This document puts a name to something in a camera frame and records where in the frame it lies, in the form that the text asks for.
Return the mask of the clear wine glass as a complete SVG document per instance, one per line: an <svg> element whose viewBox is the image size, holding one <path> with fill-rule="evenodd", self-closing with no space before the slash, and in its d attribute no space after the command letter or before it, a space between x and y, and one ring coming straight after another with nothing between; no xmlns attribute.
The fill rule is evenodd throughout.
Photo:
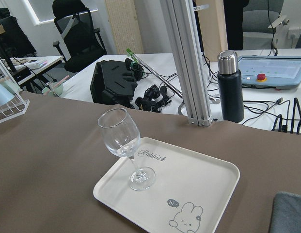
<svg viewBox="0 0 301 233"><path fill-rule="evenodd" d="M127 157L135 171L129 178L133 190L142 191L152 186L156 180L155 171L147 166L137 165L134 153L140 145L140 131L124 108L106 111L98 119L102 137L107 149L118 157Z"/></svg>

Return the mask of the cream rabbit tray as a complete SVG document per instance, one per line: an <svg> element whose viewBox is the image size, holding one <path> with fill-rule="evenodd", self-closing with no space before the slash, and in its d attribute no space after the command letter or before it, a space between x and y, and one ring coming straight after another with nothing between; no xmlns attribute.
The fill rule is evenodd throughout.
<svg viewBox="0 0 301 233"><path fill-rule="evenodd" d="M133 164L120 158L95 185L97 200L150 233L216 230L240 178L234 164L151 138L135 158L155 171L155 183L131 189Z"/></svg>

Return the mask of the black thermos steel cap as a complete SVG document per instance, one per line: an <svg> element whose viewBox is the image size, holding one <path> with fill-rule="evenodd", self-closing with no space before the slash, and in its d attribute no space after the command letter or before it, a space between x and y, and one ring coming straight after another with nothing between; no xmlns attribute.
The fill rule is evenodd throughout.
<svg viewBox="0 0 301 233"><path fill-rule="evenodd" d="M244 119L241 72L238 56L233 50L225 50L218 55L217 75L224 120L239 123Z"/></svg>

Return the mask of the black office chair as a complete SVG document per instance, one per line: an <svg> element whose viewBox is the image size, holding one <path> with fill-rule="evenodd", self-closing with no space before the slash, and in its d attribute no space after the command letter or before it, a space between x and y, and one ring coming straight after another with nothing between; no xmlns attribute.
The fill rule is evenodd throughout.
<svg viewBox="0 0 301 233"><path fill-rule="evenodd" d="M80 0L55 0L52 4L54 24L69 51L64 58L65 70L76 73L107 54L100 35L94 28L90 9Z"/></svg>

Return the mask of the blue teach pendant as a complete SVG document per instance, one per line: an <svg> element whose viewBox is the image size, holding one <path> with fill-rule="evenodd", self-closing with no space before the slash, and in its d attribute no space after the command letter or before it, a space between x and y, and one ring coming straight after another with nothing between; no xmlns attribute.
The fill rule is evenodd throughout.
<svg viewBox="0 0 301 233"><path fill-rule="evenodd" d="M301 83L301 56L241 56L238 67L247 87L292 89Z"/></svg>

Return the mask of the grey folded cloth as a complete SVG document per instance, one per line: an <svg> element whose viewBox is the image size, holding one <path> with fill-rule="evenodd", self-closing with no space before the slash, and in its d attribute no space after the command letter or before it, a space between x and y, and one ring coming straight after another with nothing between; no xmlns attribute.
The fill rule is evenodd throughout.
<svg viewBox="0 0 301 233"><path fill-rule="evenodd" d="M276 193L269 232L301 233L301 195Z"/></svg>

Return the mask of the aluminium frame post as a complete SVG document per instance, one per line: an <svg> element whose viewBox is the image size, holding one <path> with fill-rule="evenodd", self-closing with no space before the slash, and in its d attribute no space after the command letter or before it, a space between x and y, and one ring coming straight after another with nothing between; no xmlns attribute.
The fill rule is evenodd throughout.
<svg viewBox="0 0 301 233"><path fill-rule="evenodd" d="M213 118L203 77L193 3L191 0L161 0L160 5L189 123L208 127Z"/></svg>

